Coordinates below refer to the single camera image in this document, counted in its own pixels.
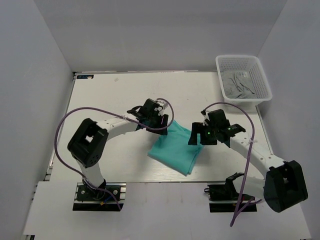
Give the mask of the teal green t shirt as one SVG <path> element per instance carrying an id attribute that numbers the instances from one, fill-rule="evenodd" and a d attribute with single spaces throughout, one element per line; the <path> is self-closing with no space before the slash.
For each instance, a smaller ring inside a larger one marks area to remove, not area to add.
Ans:
<path id="1" fill-rule="evenodd" d="M 191 174 L 202 145 L 189 145 L 191 131 L 174 121 L 167 129 L 167 135 L 161 135 L 153 144 L 148 157 L 187 176 Z"/>

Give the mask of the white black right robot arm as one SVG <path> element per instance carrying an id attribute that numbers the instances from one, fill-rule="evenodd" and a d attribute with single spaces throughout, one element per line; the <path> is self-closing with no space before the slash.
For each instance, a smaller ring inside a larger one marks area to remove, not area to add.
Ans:
<path id="1" fill-rule="evenodd" d="M 212 184 L 205 189 L 211 201 L 231 201 L 240 196 L 243 201 L 256 197 L 266 201 L 275 212 L 280 213 L 308 198 L 307 186 L 301 165 L 285 161 L 251 140 L 245 128 L 230 124 L 222 109 L 205 114 L 203 122 L 193 122 L 189 145 L 213 146 L 218 143 L 249 157 L 263 176 L 262 179 L 237 172 L 225 179 L 224 184 Z"/>

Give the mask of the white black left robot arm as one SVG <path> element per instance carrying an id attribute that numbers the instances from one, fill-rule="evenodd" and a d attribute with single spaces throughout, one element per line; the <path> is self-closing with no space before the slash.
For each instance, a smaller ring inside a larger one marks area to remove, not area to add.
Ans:
<path id="1" fill-rule="evenodd" d="M 166 136 L 167 128 L 173 123 L 164 111 L 171 104 L 163 99 L 148 98 L 143 105 L 129 109 L 124 115 L 112 114 L 114 117 L 94 121 L 86 118 L 82 121 L 67 145 L 71 156 L 80 166 L 82 182 L 88 193 L 99 200 L 105 196 L 106 180 L 101 174 L 101 159 L 107 141 L 130 132 L 142 129 Z"/>

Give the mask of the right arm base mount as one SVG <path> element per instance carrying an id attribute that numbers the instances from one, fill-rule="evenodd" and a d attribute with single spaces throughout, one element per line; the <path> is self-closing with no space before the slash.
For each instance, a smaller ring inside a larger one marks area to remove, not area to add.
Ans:
<path id="1" fill-rule="evenodd" d="M 211 213 L 233 213 L 239 194 L 227 190 L 225 184 L 209 184 L 204 190 L 209 199 Z"/>

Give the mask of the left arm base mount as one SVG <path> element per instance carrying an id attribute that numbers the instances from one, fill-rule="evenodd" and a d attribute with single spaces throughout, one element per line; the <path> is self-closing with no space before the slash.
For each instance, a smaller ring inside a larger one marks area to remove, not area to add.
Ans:
<path id="1" fill-rule="evenodd" d="M 105 188 L 110 191 L 119 203 L 107 192 L 99 192 L 96 197 L 84 183 L 78 182 L 75 189 L 72 210 L 74 212 L 120 212 L 126 197 L 125 183 L 107 183 Z"/>

